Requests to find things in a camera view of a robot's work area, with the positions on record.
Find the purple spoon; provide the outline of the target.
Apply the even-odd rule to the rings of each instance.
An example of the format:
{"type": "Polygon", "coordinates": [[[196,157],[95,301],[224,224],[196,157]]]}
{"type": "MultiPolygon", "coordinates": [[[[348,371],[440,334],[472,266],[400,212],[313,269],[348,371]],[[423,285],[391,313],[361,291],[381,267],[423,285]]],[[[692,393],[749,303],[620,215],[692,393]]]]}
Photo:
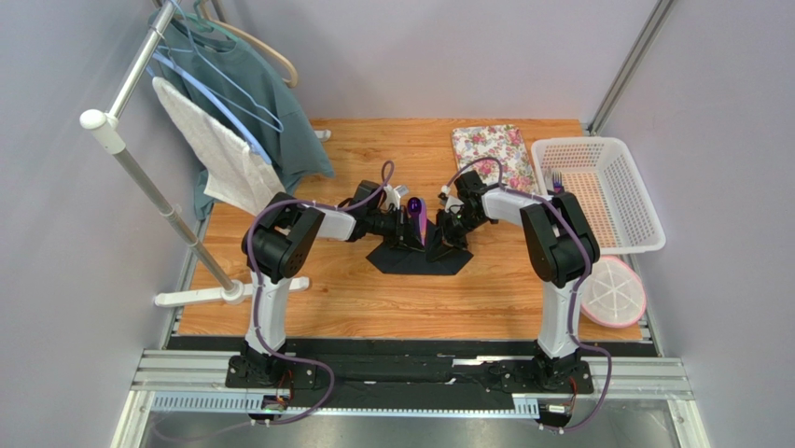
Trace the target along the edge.
{"type": "Polygon", "coordinates": [[[419,218],[426,215],[425,201],[419,197],[410,197],[407,202],[407,211],[412,218],[419,218]]]}

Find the iridescent knife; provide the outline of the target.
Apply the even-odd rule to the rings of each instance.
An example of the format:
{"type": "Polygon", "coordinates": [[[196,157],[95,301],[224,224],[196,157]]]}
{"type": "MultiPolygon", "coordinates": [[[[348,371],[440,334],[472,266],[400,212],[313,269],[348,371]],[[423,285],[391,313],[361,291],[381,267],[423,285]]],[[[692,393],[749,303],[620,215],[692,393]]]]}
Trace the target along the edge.
{"type": "Polygon", "coordinates": [[[419,240],[422,243],[422,245],[425,245],[426,232],[427,232],[427,213],[425,207],[422,207],[421,210],[417,213],[416,224],[419,233],[419,240]]]}

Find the black paper napkin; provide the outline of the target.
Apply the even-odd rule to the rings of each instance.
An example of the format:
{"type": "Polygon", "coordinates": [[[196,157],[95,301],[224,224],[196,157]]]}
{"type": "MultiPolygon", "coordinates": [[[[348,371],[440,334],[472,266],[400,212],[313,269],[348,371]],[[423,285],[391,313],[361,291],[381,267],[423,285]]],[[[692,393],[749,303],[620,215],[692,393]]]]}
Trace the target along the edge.
{"type": "Polygon", "coordinates": [[[381,273],[398,275],[456,275],[472,259],[472,253],[452,249],[440,259],[430,261],[425,252],[388,247],[386,243],[381,243],[366,256],[366,260],[381,273]]]}

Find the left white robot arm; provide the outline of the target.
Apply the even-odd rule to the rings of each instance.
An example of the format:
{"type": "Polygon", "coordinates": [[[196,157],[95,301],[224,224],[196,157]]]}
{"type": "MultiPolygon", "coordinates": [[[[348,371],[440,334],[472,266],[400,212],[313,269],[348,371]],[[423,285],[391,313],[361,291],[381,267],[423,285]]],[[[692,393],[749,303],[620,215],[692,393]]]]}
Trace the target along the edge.
{"type": "Polygon", "coordinates": [[[271,200],[242,240],[254,288],[242,362],[270,379],[293,362],[282,351],[287,301],[317,238],[352,243],[373,234],[383,238],[388,250],[424,250],[425,209],[411,215],[400,193],[386,182],[363,180],[338,205],[300,201],[286,193],[271,200]]]}

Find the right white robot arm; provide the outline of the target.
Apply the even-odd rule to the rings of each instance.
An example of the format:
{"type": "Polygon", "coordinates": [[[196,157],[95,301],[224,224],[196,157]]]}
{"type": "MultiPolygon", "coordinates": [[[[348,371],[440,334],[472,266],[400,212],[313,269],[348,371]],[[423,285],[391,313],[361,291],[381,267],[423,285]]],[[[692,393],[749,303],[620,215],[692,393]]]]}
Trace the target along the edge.
{"type": "Polygon", "coordinates": [[[553,390],[574,376],[583,344],[579,339],[580,288],[600,258],[600,247],[571,193],[537,195],[484,184],[473,171],[442,187],[436,230],[427,247],[433,260],[467,249],[481,225],[508,222],[523,230],[529,259],[543,282],[538,352],[530,372],[538,387],[553,390]]]}

